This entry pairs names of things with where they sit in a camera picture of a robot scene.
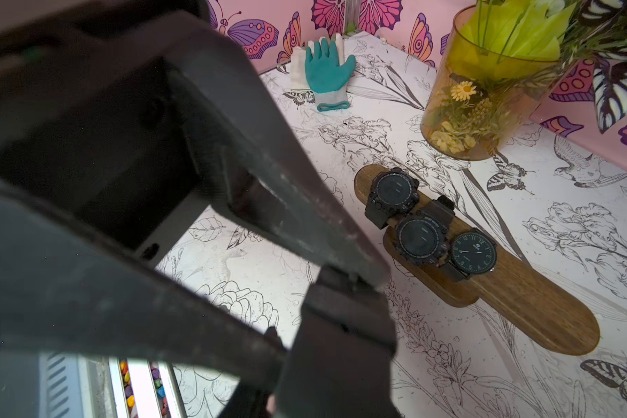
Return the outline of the black wrist watch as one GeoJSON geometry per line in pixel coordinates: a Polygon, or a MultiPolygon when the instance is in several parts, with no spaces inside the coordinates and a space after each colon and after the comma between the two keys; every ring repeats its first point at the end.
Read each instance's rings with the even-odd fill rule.
{"type": "Polygon", "coordinates": [[[437,265],[450,248],[449,228],[455,218],[455,203],[446,196],[404,217],[395,229],[395,248],[409,264],[437,265]]]}
{"type": "Polygon", "coordinates": [[[440,270],[453,282],[460,282],[491,272],[497,258],[496,242],[480,230],[473,229],[454,238],[440,270]]]}
{"type": "Polygon", "coordinates": [[[397,417],[391,400],[396,329],[386,297],[324,266],[275,390],[278,417],[397,417]]]}
{"type": "Polygon", "coordinates": [[[378,174],[367,197],[366,218],[383,229],[388,226],[389,219],[408,214],[420,200],[419,184],[399,167],[378,174]]]}

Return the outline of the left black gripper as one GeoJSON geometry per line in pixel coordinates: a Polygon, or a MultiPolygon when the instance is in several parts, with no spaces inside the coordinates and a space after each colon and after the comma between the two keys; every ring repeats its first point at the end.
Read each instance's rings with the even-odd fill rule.
{"type": "Polygon", "coordinates": [[[164,50],[205,1],[107,1],[0,26],[0,180],[135,250],[219,206],[198,176],[164,50]]]}

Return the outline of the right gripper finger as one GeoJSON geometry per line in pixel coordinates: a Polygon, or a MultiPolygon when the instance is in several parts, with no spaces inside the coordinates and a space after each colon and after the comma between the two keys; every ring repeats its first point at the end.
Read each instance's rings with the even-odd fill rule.
{"type": "Polygon", "coordinates": [[[270,346],[270,355],[264,356],[245,344],[233,344],[227,361],[232,367],[225,371],[235,374],[240,382],[219,417],[276,417],[276,390],[287,360],[287,349],[282,344],[276,327],[266,329],[262,339],[270,346]]]}

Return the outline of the glass vase with plants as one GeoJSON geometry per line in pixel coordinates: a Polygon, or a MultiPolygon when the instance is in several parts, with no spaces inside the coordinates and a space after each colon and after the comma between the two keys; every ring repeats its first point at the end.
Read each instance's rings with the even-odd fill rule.
{"type": "Polygon", "coordinates": [[[421,134],[440,153],[487,160],[585,59],[606,132],[627,115],[627,1],[479,1],[455,17],[421,134]]]}

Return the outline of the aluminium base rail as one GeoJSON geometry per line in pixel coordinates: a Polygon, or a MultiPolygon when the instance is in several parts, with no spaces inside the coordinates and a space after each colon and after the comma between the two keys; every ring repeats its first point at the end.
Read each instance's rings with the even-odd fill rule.
{"type": "Polygon", "coordinates": [[[172,366],[62,352],[39,356],[40,417],[185,417],[172,366]]]}

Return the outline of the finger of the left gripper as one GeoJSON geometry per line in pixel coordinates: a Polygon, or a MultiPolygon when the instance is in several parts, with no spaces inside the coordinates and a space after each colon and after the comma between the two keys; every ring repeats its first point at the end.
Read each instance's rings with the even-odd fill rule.
{"type": "Polygon", "coordinates": [[[0,179],[0,348],[181,363],[273,390],[287,350],[0,179]]]}
{"type": "Polygon", "coordinates": [[[200,19],[167,52],[167,81],[212,207],[321,266],[380,287],[390,269],[327,188],[240,48],[200,19]]]}

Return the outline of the teal white garden glove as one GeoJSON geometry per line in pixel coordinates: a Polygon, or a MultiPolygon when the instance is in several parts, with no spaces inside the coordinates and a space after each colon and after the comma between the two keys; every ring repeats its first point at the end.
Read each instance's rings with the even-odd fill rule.
{"type": "Polygon", "coordinates": [[[290,62],[291,89],[311,92],[318,111],[348,109],[347,86],[355,66],[355,56],[344,52],[340,33],[297,46],[290,62]]]}

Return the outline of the wooden watch stand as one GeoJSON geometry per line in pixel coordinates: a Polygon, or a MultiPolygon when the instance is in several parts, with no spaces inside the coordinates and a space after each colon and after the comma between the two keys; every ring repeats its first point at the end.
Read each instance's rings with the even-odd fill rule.
{"type": "Polygon", "coordinates": [[[481,299],[535,343],[564,355],[587,355],[601,335],[597,319],[585,304],[531,266],[496,246],[494,268],[480,275],[453,280],[453,266],[416,266],[398,250],[397,226],[402,214],[388,219],[383,247],[395,263],[450,306],[465,308],[481,299]]]}

